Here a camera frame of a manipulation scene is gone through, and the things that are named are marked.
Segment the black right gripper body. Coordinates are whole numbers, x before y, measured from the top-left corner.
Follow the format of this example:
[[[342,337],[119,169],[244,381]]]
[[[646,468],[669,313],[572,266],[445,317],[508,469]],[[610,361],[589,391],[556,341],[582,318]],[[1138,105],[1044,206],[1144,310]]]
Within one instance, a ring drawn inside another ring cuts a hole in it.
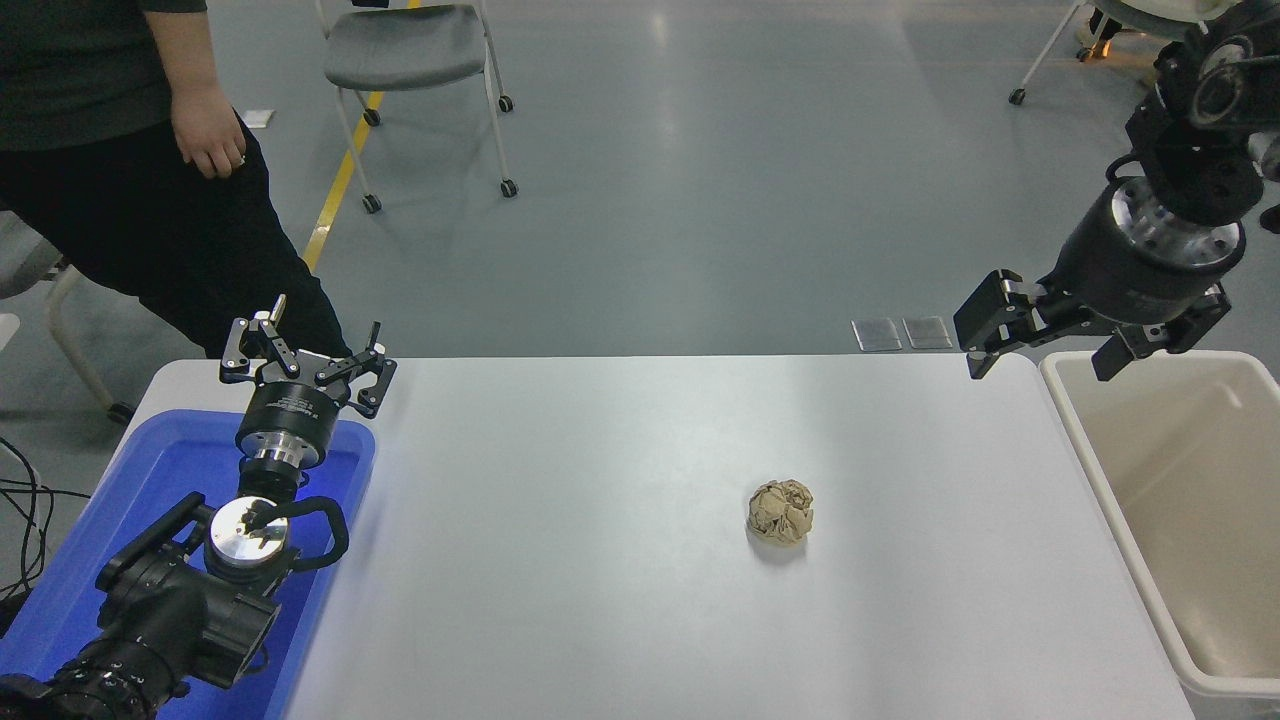
[[[1199,225],[1152,200],[1097,199],[1050,286],[1110,320],[1170,322],[1236,266],[1236,224]]]

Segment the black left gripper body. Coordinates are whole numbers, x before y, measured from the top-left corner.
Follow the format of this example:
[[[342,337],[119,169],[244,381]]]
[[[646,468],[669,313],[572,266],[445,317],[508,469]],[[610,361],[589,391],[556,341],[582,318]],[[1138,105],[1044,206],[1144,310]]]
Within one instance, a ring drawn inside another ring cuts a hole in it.
[[[342,400],[340,387],[320,387],[315,375],[326,372],[333,359],[301,352],[296,359],[300,374],[291,378],[278,361],[265,361],[255,372],[255,389],[237,430],[237,445],[251,448],[269,433],[284,432],[310,448],[326,448],[335,432]]]

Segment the person's hand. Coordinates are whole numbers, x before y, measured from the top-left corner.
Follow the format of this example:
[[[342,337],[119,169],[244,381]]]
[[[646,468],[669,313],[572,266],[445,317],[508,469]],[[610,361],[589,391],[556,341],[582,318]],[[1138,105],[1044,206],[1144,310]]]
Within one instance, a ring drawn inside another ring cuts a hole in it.
[[[172,126],[183,161],[206,179],[229,179],[247,163],[244,132],[218,85],[174,88]]]

